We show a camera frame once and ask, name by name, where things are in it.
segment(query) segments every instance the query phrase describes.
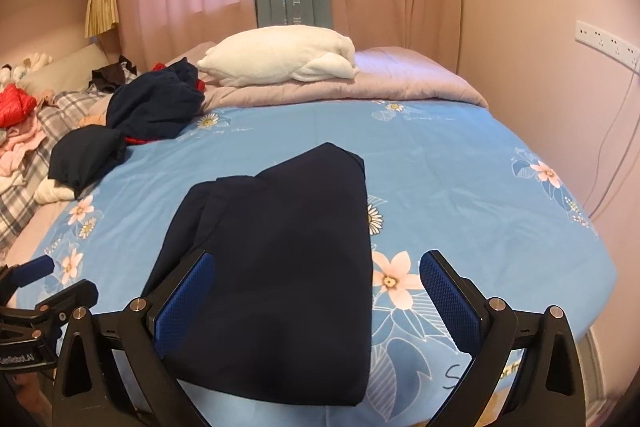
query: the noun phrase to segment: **electrical outlet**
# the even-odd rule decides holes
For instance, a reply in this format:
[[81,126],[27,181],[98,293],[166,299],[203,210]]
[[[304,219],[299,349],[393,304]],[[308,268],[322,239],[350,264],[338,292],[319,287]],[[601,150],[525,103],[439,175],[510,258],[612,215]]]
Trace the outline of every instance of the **electrical outlet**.
[[633,44],[589,23],[575,22],[575,39],[635,70],[640,59],[640,49]]

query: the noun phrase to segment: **flower center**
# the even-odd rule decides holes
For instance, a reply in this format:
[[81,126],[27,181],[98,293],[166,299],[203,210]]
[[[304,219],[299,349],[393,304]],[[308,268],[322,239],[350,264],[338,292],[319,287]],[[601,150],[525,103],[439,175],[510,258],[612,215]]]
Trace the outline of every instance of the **flower center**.
[[388,275],[382,280],[383,285],[387,288],[393,288],[396,284],[398,284],[398,280],[393,277],[389,277]]

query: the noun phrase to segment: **blue bed sheet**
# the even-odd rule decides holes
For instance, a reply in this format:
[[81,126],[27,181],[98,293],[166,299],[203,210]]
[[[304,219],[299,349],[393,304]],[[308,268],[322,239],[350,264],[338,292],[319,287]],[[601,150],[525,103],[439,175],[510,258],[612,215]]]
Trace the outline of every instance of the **blue bed sheet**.
[[[327,141],[366,163],[375,269],[366,398],[354,408],[290,407],[185,384],[213,426],[406,427],[429,419],[469,361],[417,283],[429,249],[514,309],[561,306],[577,338],[600,313],[616,273],[562,180],[487,110],[431,100],[223,108],[175,140],[130,148],[49,230],[35,254],[52,256],[56,271],[20,291],[18,304],[33,306],[85,278],[100,292],[95,312],[122,309],[142,290],[191,185],[256,174]],[[330,280],[326,291],[340,292]]]

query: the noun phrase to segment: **gray cable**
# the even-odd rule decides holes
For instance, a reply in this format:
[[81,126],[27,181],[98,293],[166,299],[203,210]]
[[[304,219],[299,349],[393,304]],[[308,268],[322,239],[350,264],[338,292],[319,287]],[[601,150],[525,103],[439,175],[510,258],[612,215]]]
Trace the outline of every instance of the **gray cable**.
[[602,149],[604,148],[604,144],[606,144],[606,142],[607,142],[607,138],[609,137],[609,133],[611,133],[611,130],[615,126],[616,122],[618,121],[618,118],[620,117],[620,113],[622,113],[622,109],[625,107],[626,100],[628,99],[629,93],[631,92],[631,86],[634,85],[634,79],[636,77],[636,72],[637,72],[636,69],[634,69],[632,71],[631,79],[629,80],[629,85],[626,86],[626,93],[625,93],[624,98],[622,99],[622,103],[620,104],[620,107],[618,108],[618,112],[616,113],[615,117],[611,121],[611,125],[609,125],[609,128],[607,129],[607,132],[604,134],[604,138],[602,139],[602,142],[600,143],[600,148],[598,149],[598,159],[596,161],[596,175],[595,175],[595,177],[593,179],[593,185],[591,185],[591,190],[589,191],[589,195],[584,200],[584,206],[587,206],[587,203],[591,199],[591,196],[593,196],[593,191],[595,190],[596,185],[598,184],[598,178],[600,177],[600,160],[602,158]]
[[[638,73],[638,63],[636,63],[636,67],[634,68],[634,72],[631,75],[631,81],[633,82],[634,77],[636,76],[636,73]],[[616,180],[616,177],[618,175],[618,173],[620,172],[620,169],[622,169],[622,166],[626,160],[626,157],[629,154],[629,151],[631,150],[632,145],[634,144],[635,140],[636,140],[636,135],[638,134],[638,128],[640,128],[640,115],[638,116],[638,119],[636,120],[636,126],[634,127],[634,131],[631,134],[631,138],[629,139],[629,143],[626,146],[625,149],[625,153],[622,155],[622,159],[620,160],[620,163],[618,163],[618,166],[616,167],[616,170],[613,172],[613,176],[611,177],[609,184],[607,185],[607,188],[604,191],[604,194],[602,195],[602,197],[600,198],[600,201],[598,201],[598,204],[595,206],[595,208],[590,212],[589,214],[589,218],[593,218],[594,214],[598,211],[598,209],[602,206],[602,204],[604,203],[604,200],[607,199],[607,196],[609,195],[609,191],[611,190],[611,187],[613,186],[614,181]]]

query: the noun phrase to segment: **pink blanket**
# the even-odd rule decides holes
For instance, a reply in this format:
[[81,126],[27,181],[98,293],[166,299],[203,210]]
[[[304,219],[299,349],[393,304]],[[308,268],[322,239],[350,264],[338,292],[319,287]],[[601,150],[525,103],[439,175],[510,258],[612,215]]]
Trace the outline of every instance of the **pink blanket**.
[[17,171],[24,155],[35,150],[44,138],[36,110],[31,111],[18,125],[9,127],[5,141],[0,145],[0,176],[11,176]]
[[[192,63],[199,60],[199,57],[191,57],[190,54],[186,56]],[[220,87],[213,78],[205,76],[203,80],[207,83],[206,110],[216,107],[255,107],[349,98],[440,98],[487,107],[486,100],[466,80],[411,50],[388,47],[357,52],[356,65],[360,68],[360,73],[354,80],[292,80],[274,86]]]

